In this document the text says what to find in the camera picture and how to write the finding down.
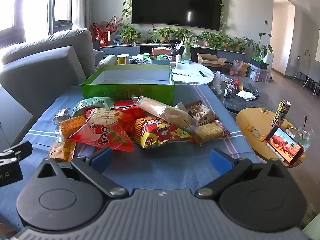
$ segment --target red snack bag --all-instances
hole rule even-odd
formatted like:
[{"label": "red snack bag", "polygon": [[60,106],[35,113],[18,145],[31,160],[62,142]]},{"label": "red snack bag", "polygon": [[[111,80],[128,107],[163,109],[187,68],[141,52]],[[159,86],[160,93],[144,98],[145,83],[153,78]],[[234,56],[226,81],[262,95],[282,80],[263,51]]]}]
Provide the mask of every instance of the red snack bag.
[{"label": "red snack bag", "polygon": [[119,122],[127,133],[132,133],[132,126],[135,120],[147,116],[146,112],[136,106],[132,100],[116,101],[113,109],[124,113]]},{"label": "red snack bag", "polygon": [[172,140],[190,137],[187,132],[156,116],[136,120],[134,128],[134,140],[143,148],[156,148]]},{"label": "red snack bag", "polygon": [[133,143],[119,123],[122,117],[123,113],[114,110],[89,110],[86,112],[85,124],[68,140],[99,148],[109,146],[113,150],[133,152]]}]

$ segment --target television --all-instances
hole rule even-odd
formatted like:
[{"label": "television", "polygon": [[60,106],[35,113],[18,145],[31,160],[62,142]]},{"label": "television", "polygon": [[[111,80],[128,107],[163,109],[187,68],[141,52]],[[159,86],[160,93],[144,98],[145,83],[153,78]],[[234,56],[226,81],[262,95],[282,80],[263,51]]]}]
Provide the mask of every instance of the television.
[{"label": "television", "polygon": [[219,30],[222,0],[132,0],[132,24]]}]

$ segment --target white round table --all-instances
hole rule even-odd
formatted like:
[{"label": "white round table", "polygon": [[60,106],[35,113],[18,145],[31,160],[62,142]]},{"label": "white round table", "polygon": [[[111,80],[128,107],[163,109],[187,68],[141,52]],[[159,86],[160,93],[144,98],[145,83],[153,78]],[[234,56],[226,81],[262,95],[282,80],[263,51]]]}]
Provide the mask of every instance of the white round table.
[{"label": "white round table", "polygon": [[206,66],[199,63],[190,62],[190,64],[181,64],[172,61],[170,63],[174,82],[196,82],[209,85],[212,83],[214,75],[213,72]]}]

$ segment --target gray sofa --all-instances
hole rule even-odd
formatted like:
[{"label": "gray sofa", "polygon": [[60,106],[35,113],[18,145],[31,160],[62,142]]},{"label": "gray sofa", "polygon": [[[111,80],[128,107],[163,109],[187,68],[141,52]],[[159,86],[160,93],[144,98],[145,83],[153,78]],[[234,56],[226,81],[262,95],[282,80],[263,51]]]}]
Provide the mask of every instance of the gray sofa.
[{"label": "gray sofa", "polygon": [[0,84],[33,116],[40,116],[70,85],[90,77],[104,55],[93,49],[87,29],[55,33],[7,48]]}]

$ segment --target phone screen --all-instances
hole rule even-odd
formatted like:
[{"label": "phone screen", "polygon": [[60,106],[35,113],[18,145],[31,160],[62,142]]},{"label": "phone screen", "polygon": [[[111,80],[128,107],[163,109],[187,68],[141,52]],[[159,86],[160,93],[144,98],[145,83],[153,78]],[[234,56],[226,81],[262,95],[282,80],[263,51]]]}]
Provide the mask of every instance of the phone screen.
[{"label": "phone screen", "polygon": [[301,149],[301,146],[280,128],[276,130],[268,143],[289,163]]}]

